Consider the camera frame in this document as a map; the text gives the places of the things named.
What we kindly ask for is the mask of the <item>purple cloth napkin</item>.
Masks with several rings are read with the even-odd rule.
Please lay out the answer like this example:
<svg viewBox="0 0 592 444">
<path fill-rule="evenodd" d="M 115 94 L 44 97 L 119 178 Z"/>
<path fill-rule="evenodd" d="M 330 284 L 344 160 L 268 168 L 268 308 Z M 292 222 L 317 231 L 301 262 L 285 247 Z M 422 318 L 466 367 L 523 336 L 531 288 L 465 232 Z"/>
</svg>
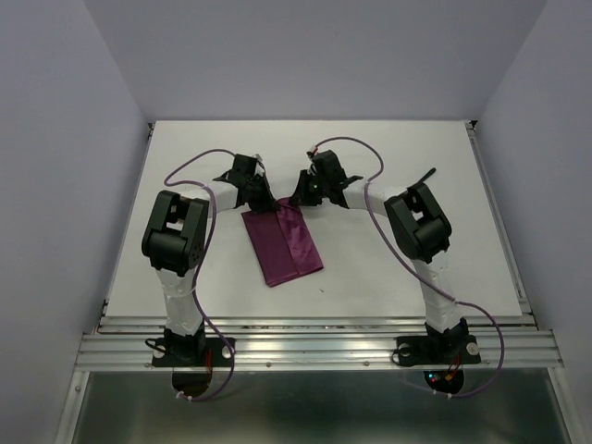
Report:
<svg viewBox="0 0 592 444">
<path fill-rule="evenodd" d="M 277 211 L 241 214 L 265 284 L 276 287 L 324 268 L 299 206 L 278 200 Z"/>
</svg>

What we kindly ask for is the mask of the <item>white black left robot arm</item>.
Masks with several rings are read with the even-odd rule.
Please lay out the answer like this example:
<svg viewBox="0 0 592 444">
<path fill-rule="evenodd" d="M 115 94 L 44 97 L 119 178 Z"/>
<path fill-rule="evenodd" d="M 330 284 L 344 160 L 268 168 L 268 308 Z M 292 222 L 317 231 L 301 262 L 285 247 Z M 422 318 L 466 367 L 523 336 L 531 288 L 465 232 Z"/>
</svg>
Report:
<svg viewBox="0 0 592 444">
<path fill-rule="evenodd" d="M 206 316 L 196 301 L 217 215 L 243 205 L 258 213 L 278 209 L 258 154 L 235 154 L 231 168 L 211 184 L 173 180 L 179 172 L 165 178 L 142 237 L 142 255 L 160 280 L 166 306 L 163 336 L 145 344 L 152 365 L 164 368 L 204 366 L 213 351 L 226 347 L 222 339 L 206 337 Z"/>
</svg>

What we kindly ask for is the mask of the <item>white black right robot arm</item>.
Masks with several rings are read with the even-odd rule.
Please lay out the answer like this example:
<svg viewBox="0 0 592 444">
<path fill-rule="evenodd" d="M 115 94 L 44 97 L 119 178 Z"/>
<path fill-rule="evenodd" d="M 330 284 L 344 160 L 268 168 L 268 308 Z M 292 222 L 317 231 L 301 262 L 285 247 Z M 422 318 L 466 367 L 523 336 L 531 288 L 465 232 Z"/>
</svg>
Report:
<svg viewBox="0 0 592 444">
<path fill-rule="evenodd" d="M 324 200 L 352 210 L 377 210 L 388 219 L 398 253 L 410 260 L 425 303 L 424 336 L 399 337 L 394 363 L 445 364 L 463 353 L 468 326 L 447 280 L 451 224 L 422 181 L 406 189 L 371 191 L 360 176 L 349 177 L 337 155 L 314 148 L 309 168 L 300 172 L 292 204 L 317 206 Z"/>
</svg>

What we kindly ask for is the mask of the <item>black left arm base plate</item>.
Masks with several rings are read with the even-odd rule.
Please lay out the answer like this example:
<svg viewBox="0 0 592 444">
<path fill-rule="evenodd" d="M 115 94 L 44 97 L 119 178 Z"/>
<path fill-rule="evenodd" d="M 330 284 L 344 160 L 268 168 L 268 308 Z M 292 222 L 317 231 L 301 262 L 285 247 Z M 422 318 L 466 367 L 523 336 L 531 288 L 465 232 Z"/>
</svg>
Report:
<svg viewBox="0 0 592 444">
<path fill-rule="evenodd" d="M 192 345 L 166 346 L 164 338 L 147 339 L 144 344 L 151 350 L 152 366 L 156 368 L 230 368 L 230 347 L 219 337 L 206 337 L 205 345 L 195 349 Z"/>
</svg>

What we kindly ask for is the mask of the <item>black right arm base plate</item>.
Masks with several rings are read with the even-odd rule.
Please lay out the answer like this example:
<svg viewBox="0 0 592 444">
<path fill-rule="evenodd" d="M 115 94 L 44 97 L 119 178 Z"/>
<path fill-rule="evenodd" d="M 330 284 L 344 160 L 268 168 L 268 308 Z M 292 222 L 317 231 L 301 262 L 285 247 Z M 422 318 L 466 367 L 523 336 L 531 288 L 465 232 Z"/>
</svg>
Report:
<svg viewBox="0 0 592 444">
<path fill-rule="evenodd" d="M 452 342 L 431 336 L 397 337 L 391 361 L 402 367 L 417 365 L 438 366 L 456 364 L 480 364 L 481 356 L 474 336 Z"/>
</svg>

